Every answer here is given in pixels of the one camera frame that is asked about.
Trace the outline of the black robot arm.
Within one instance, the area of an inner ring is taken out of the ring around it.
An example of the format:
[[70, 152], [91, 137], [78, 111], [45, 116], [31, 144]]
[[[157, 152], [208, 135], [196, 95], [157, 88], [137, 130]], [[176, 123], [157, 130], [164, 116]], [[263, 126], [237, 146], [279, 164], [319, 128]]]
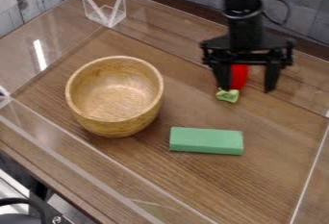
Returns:
[[204, 64], [224, 90], [233, 86], [235, 65], [264, 65], [264, 91], [271, 92], [277, 88], [281, 70], [293, 64], [295, 41], [267, 30], [263, 0], [224, 0], [223, 14], [228, 34], [201, 42]]

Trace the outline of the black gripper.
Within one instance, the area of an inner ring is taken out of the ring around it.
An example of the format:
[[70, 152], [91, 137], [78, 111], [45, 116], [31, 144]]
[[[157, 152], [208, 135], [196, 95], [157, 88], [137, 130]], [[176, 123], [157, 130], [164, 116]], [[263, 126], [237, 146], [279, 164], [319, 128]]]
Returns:
[[204, 51], [204, 64], [214, 67], [214, 76], [220, 87], [229, 90], [232, 87], [232, 65], [267, 65], [265, 92], [277, 87], [280, 70], [293, 64], [293, 38], [267, 34], [259, 42], [245, 42], [241, 47], [231, 45], [228, 35], [206, 39], [200, 46]]

